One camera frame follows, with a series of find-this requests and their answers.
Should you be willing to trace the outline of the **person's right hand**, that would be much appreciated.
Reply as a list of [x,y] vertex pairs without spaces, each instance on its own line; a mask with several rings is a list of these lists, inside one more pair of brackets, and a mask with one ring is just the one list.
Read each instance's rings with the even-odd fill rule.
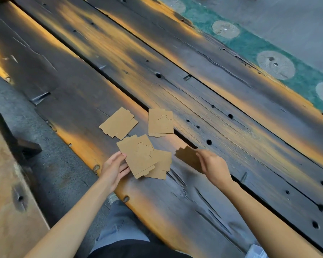
[[210,173],[205,174],[208,180],[215,185],[223,193],[233,185],[233,179],[228,169],[226,161],[211,152],[211,168]]

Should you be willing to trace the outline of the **person's left hand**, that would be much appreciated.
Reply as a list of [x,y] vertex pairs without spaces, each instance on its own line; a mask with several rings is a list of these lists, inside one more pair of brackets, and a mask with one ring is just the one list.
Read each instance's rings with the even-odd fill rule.
[[104,192],[109,195],[114,192],[120,180],[130,172],[130,168],[126,161],[121,165],[108,165],[108,160],[103,164],[99,176],[99,184]]

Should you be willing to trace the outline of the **brown cardboard box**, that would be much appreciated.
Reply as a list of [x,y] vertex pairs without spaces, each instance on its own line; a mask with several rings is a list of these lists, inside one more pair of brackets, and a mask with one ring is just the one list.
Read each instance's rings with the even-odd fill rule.
[[160,159],[155,164],[155,168],[152,169],[147,175],[144,177],[148,178],[157,178],[165,180],[167,176],[167,172],[170,171],[171,163],[172,163],[172,153],[163,150],[155,150],[158,153]]
[[159,138],[173,133],[173,112],[160,108],[149,108],[148,136]]
[[134,115],[129,110],[121,107],[103,122],[99,128],[111,138],[117,137],[122,140],[137,124],[138,121],[134,118]]
[[175,156],[182,160],[184,163],[203,174],[202,166],[199,157],[196,154],[196,150],[190,146],[185,148],[179,148],[175,152]]
[[158,162],[157,153],[146,134],[124,138],[117,142],[117,146],[126,155],[125,161],[136,179],[149,174]]

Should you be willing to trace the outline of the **person's left forearm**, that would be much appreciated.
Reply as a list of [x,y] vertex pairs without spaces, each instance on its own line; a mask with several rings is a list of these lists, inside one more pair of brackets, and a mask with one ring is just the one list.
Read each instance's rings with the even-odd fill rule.
[[24,258],[73,258],[117,178],[98,179]]

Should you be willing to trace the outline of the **person's right forearm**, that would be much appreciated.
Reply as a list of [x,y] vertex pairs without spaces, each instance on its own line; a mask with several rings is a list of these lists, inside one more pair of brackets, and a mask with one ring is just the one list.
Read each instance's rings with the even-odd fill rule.
[[218,189],[231,201],[269,258],[323,258],[323,254],[233,180]]

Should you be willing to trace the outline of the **person's blue jeans leg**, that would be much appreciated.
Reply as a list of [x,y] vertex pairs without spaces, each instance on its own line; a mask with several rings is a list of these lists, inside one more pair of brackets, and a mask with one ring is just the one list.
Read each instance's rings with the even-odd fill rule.
[[96,238],[91,252],[121,240],[142,240],[163,244],[124,202],[116,199],[111,201],[107,222]]

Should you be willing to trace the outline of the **person's black shirt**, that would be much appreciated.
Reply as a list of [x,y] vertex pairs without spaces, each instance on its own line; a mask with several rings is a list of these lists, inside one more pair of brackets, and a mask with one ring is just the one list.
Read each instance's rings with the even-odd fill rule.
[[87,258],[192,258],[164,244],[121,240],[92,251]]

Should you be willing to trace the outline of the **white shoe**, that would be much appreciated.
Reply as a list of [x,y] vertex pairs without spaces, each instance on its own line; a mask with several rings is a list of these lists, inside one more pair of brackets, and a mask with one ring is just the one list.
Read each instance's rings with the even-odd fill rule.
[[269,258],[265,250],[258,245],[251,245],[248,252],[245,255],[245,258]]

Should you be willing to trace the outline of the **wooden bench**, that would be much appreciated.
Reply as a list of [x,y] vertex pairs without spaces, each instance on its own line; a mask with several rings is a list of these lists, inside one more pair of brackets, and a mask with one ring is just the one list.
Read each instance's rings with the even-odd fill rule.
[[39,144],[15,138],[0,114],[0,258],[23,258],[50,229],[27,160]]

